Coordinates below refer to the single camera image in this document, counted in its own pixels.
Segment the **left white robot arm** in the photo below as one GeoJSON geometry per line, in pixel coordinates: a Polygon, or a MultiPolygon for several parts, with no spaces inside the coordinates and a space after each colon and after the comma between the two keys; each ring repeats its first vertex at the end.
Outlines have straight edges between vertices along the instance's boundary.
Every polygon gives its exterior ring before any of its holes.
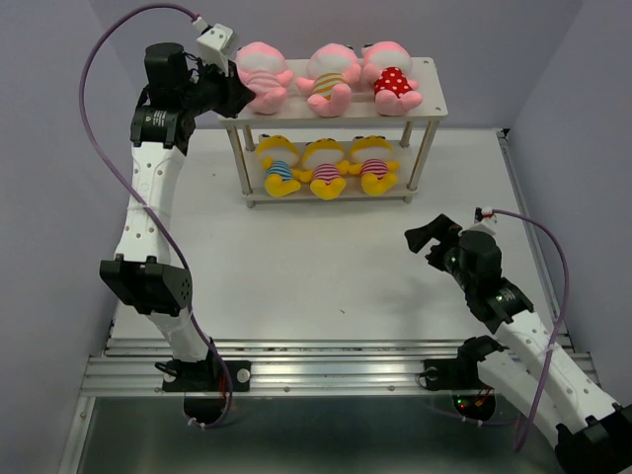
{"type": "Polygon", "coordinates": [[[176,246],[168,228],[197,117],[215,112],[235,118],[255,94],[241,82],[235,63],[222,71],[200,59],[190,68],[188,59],[178,43],[145,50],[147,84],[130,125],[129,202],[115,255],[102,261],[100,276],[121,303],[157,327],[173,359],[187,363],[186,378],[207,389],[218,381],[220,366],[208,357],[192,321],[193,278],[185,266],[172,264],[176,246]]]}

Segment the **pink plush red polka-dot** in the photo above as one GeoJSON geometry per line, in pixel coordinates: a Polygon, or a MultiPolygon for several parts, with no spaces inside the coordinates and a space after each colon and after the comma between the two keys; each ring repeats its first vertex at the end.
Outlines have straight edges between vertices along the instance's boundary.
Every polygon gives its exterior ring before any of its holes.
{"type": "Polygon", "coordinates": [[[399,43],[390,40],[362,48],[361,81],[373,90],[376,112],[400,117],[424,100],[419,83],[410,77],[413,60],[399,43]]]}

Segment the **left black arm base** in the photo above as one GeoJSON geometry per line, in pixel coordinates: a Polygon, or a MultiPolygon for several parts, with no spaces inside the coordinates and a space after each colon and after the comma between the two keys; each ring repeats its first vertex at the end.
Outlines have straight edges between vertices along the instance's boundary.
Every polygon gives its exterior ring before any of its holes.
{"type": "Polygon", "coordinates": [[[198,362],[170,359],[154,363],[163,376],[161,390],[183,394],[188,424],[202,430],[222,423],[234,393],[250,391],[251,362],[229,360],[225,365],[228,372],[212,355],[198,362]]]}

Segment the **pink plush orange-striped shirt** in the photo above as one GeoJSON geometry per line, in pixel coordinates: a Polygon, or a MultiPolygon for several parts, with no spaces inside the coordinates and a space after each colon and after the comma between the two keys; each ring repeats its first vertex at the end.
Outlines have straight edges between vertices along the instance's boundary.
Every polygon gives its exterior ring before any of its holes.
{"type": "Polygon", "coordinates": [[[351,46],[328,43],[307,62],[305,76],[295,81],[307,98],[308,109],[321,118],[343,115],[352,102],[352,85],[359,81],[361,66],[351,46]]]}

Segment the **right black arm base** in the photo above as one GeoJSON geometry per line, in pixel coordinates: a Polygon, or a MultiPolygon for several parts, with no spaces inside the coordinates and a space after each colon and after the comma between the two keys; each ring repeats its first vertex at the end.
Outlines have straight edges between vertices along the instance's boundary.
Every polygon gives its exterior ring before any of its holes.
{"type": "Polygon", "coordinates": [[[454,358],[427,358],[417,375],[419,385],[429,391],[452,391],[454,416],[465,423],[500,426],[494,422],[496,410],[494,389],[479,378],[478,363],[504,347],[489,336],[466,340],[454,358]]]}

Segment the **pink plush pink-striped shirt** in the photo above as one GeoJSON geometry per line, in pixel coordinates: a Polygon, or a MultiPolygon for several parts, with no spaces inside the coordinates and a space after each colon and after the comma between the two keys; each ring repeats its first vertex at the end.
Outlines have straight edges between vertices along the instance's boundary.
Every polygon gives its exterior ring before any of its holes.
{"type": "Polygon", "coordinates": [[[248,108],[260,115],[276,114],[294,78],[283,54],[265,42],[253,41],[237,51],[235,62],[242,83],[256,95],[248,108]]]}

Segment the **yellow plush pink-striped shirt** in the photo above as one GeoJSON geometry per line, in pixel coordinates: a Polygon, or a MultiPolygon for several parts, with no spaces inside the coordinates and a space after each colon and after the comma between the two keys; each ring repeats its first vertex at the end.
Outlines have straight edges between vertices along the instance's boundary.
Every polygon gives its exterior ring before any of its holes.
{"type": "Polygon", "coordinates": [[[306,144],[301,159],[299,180],[308,184],[314,196],[333,200],[347,185],[345,174],[350,162],[343,145],[333,138],[322,138],[306,144]]]}

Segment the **yellow plush blue-striped shirt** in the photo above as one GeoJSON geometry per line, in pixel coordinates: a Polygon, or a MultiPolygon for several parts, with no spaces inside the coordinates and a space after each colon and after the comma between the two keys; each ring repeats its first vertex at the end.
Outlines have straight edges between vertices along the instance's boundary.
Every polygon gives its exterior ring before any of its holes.
{"type": "Polygon", "coordinates": [[[301,189],[296,168],[301,155],[290,140],[278,134],[261,134],[256,155],[265,171],[264,188],[269,196],[283,198],[301,189]]]}

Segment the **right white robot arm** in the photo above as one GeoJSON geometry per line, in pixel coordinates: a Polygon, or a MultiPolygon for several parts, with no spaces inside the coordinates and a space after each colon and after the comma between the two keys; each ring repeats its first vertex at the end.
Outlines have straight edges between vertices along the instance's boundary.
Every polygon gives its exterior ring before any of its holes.
{"type": "Polygon", "coordinates": [[[532,302],[503,275],[494,238],[499,211],[478,208],[463,228],[444,214],[409,229],[409,250],[431,249],[428,264],[449,274],[488,335],[466,340],[452,359],[425,359],[418,376],[430,391],[476,390],[455,398],[460,418],[487,421],[487,403],[501,393],[520,413],[517,445],[538,429],[566,473],[621,473],[631,465],[631,409],[586,374],[547,329],[532,302]]]}

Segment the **yellow plush red-striped shirt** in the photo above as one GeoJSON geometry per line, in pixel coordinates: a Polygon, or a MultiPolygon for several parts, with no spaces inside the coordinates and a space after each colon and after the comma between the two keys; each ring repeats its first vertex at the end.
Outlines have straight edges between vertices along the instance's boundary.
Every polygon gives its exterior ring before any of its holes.
{"type": "Polygon", "coordinates": [[[399,162],[394,148],[381,135],[356,136],[349,151],[349,172],[358,176],[362,190],[379,197],[398,183],[399,162]]]}

